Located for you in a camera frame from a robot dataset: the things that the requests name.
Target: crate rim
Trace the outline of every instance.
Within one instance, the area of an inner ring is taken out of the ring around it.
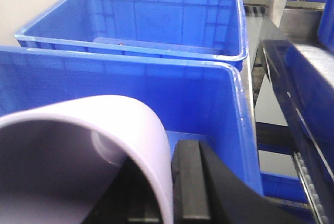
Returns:
[[[30,22],[26,23],[23,27],[17,30],[14,34],[14,37],[18,41],[37,41],[43,43],[50,43],[50,44],[61,44],[61,45],[75,45],[81,46],[84,48],[100,48],[100,49],[111,49],[109,44],[106,43],[94,43],[90,41],[78,41],[78,40],[67,40],[67,39],[55,39],[55,38],[47,38],[47,37],[36,37],[36,36],[27,36],[25,33],[29,28],[33,25],[37,24],[40,20],[50,14],[54,9],[60,7],[64,2],[67,0],[59,0],[55,4],[51,5],[48,9],[44,12],[40,13],[36,17],[34,17]],[[239,42],[240,42],[240,52],[237,55],[214,55],[214,54],[198,54],[198,53],[189,53],[183,51],[170,51],[170,50],[158,50],[158,49],[148,49],[148,48],[140,48],[136,46],[122,46],[122,45],[113,45],[112,49],[120,50],[120,51],[135,51],[139,53],[156,53],[156,54],[167,54],[170,56],[179,56],[179,57],[190,57],[190,58],[214,58],[216,61],[243,61],[249,56],[248,50],[248,37],[247,37],[247,30],[246,30],[246,18],[245,18],[245,11],[243,8],[243,0],[236,0],[237,8],[241,13],[238,14],[238,27],[240,30],[239,34]]]

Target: metal rack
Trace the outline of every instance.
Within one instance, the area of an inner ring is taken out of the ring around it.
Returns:
[[[323,62],[331,58],[331,54],[316,41],[316,32],[325,3],[305,0],[243,1],[247,22],[250,22],[248,32],[252,38],[249,45],[250,58],[244,62],[241,71],[250,114],[254,119],[253,104],[255,105],[257,101],[263,77],[267,75],[289,126],[270,124],[259,126],[253,121],[258,145],[265,144],[266,148],[272,148],[270,151],[292,156],[309,204],[289,206],[290,203],[287,201],[271,198],[269,200],[283,208],[292,206],[297,211],[310,209],[316,223],[334,223],[333,171],[322,154],[318,140],[311,132],[306,136],[302,129],[308,129],[307,124],[300,114],[296,98],[291,96],[297,91],[291,91],[294,89],[293,81],[282,64],[287,49],[296,48],[303,58],[317,62],[316,66],[320,67],[319,73],[328,78]],[[279,29],[272,23],[272,20],[275,20],[274,16],[278,17],[276,20],[279,23],[276,25],[279,25]],[[262,25],[262,30],[256,28],[258,25]],[[334,80],[329,78],[329,82],[333,84]],[[286,131],[290,131],[291,135],[284,135]]]

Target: crate bottom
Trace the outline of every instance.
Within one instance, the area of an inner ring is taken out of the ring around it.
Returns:
[[[172,50],[172,51],[191,52],[191,53],[224,55],[223,51],[220,49],[204,48],[191,45],[166,44],[166,43],[156,43],[149,41],[124,40],[124,39],[105,38],[105,37],[98,37],[94,39],[93,42],[110,44],[110,45],[135,46],[138,48],[151,48],[151,49]]]

